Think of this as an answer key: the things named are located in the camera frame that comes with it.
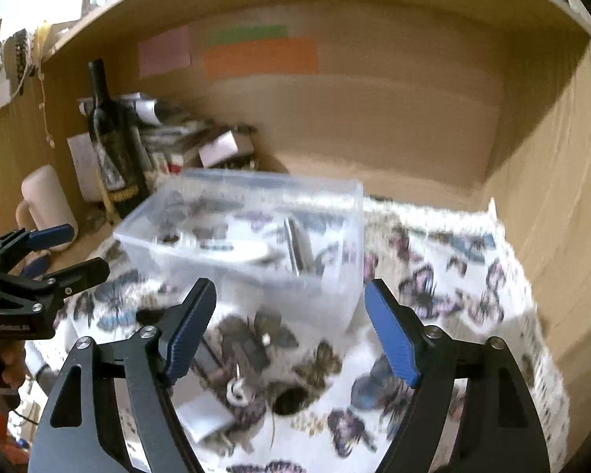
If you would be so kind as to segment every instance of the green paper strip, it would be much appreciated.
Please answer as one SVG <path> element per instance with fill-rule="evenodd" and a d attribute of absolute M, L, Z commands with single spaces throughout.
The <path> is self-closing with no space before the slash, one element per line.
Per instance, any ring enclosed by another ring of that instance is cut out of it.
<path fill-rule="evenodd" d="M 247 41 L 262 39 L 281 39 L 288 37 L 287 27 L 284 25 L 237 26 L 227 28 L 212 34 L 212 46 L 224 46 Z"/>

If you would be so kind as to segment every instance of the hand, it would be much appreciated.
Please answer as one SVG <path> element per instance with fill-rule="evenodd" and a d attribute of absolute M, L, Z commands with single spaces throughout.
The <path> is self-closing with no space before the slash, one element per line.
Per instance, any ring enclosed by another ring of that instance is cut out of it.
<path fill-rule="evenodd" d="M 24 384 L 25 357 L 23 341 L 0 340 L 0 359 L 4 364 L 2 380 L 14 389 Z"/>

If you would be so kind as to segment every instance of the mug handle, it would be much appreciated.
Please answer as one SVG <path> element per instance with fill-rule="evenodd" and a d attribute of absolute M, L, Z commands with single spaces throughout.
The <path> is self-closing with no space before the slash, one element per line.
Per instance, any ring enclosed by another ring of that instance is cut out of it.
<path fill-rule="evenodd" d="M 16 207 L 16 222 L 17 227 L 25 228 L 25 229 L 36 229 L 37 225 L 33 220 L 33 216 L 31 215 L 31 208 L 25 200 L 19 202 Z"/>

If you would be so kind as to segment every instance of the orange paper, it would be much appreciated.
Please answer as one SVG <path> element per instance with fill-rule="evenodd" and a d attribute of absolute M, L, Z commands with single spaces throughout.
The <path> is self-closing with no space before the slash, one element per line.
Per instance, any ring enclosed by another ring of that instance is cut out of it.
<path fill-rule="evenodd" d="M 281 37 L 217 46 L 203 53 L 211 80 L 251 74 L 317 74 L 318 51 L 312 37 Z"/>

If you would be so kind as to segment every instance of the butterfly print tablecloth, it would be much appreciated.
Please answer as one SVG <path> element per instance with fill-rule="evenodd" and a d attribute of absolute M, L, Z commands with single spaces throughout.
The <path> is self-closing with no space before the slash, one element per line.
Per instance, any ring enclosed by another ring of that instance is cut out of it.
<path fill-rule="evenodd" d="M 568 400 L 530 310 L 533 302 L 518 296 L 520 265 L 494 215 L 375 200 L 366 201 L 365 213 L 364 282 L 382 278 L 401 304 L 454 338 L 506 339 L 541 413 L 552 466 L 559 469 Z M 110 262 L 112 275 L 71 297 L 58 319 L 57 336 L 38 343 L 52 368 L 60 368 L 77 337 L 89 335 L 97 343 L 124 339 L 185 295 L 166 279 L 143 277 L 112 238 L 94 255 Z M 207 390 L 232 415 L 223 431 L 193 444 L 207 471 L 375 471 L 412 391 L 392 375 L 363 303 L 347 335 L 323 335 L 271 311 L 247 314 L 236 300 L 219 301 L 205 337 L 220 368 L 206 374 L 194 367 L 176 384 L 173 403 L 184 423 L 192 416 L 185 412 L 190 399 Z M 227 397 L 238 347 L 247 350 L 247 367 L 262 371 L 260 394 L 246 407 Z M 132 460 L 147 469 L 126 387 L 118 385 L 117 392 Z M 448 461 L 464 396 L 465 381 L 457 381 L 432 470 Z"/>

